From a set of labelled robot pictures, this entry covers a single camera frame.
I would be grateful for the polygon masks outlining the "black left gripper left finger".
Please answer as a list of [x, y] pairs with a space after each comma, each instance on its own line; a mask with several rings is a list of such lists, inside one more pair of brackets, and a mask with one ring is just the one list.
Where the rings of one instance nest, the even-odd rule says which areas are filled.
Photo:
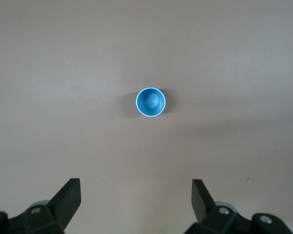
[[51, 200], [36, 202], [16, 217], [0, 211], [0, 234], [63, 234], [80, 204], [80, 179], [71, 178]]

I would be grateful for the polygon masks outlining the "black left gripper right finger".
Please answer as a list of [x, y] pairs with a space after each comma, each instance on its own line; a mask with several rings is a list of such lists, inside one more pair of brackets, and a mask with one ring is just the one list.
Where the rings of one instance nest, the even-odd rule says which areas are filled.
[[272, 214], [256, 213], [248, 220], [227, 205], [213, 200], [201, 179], [194, 179], [191, 204], [197, 221], [187, 234], [291, 234], [290, 228]]

